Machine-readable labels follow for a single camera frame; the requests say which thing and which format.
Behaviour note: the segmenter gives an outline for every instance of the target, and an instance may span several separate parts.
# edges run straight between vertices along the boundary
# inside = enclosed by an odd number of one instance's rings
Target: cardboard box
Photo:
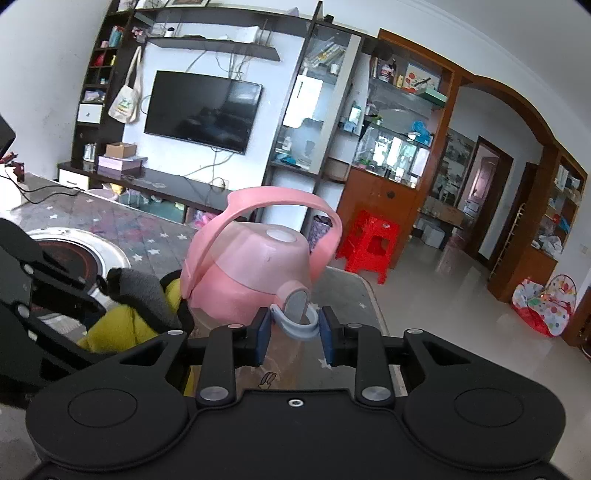
[[[110,143],[107,145],[105,157],[129,158],[135,155],[138,146],[132,143]]]
[[[119,171],[131,170],[132,168],[140,168],[144,160],[148,160],[148,157],[112,158],[101,156],[99,157],[99,167]]]

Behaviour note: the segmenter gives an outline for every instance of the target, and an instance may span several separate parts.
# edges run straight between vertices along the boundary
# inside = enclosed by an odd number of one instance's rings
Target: gray fabric
[[[150,327],[159,333],[181,329],[181,322],[176,312],[173,312],[168,305],[166,295],[156,276],[131,268],[117,270],[120,270],[120,298],[125,299],[128,305],[135,308]],[[130,303],[129,299],[138,300],[139,304],[134,301]]]

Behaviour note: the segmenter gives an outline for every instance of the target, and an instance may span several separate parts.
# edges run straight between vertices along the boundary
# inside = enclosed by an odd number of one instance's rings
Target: stool
[[[347,272],[357,273],[358,270],[378,272],[378,283],[386,281],[386,273],[396,246],[400,226],[388,219],[372,215],[361,210],[342,246],[338,249],[336,258],[345,257]],[[386,249],[382,247],[382,240],[388,240]]]

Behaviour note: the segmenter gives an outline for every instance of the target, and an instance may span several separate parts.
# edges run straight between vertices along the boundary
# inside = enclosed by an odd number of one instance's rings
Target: tiled floor
[[[488,271],[456,248],[442,253],[413,239],[384,285],[377,274],[360,275],[374,288],[391,335],[423,328],[554,392],[567,424],[553,463],[573,480],[591,478],[591,363],[582,353],[530,329],[486,289]]]

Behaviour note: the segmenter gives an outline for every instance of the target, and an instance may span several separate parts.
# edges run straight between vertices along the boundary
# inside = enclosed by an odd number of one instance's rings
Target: monitor
[[[144,131],[243,154],[261,93],[256,83],[159,70]]]

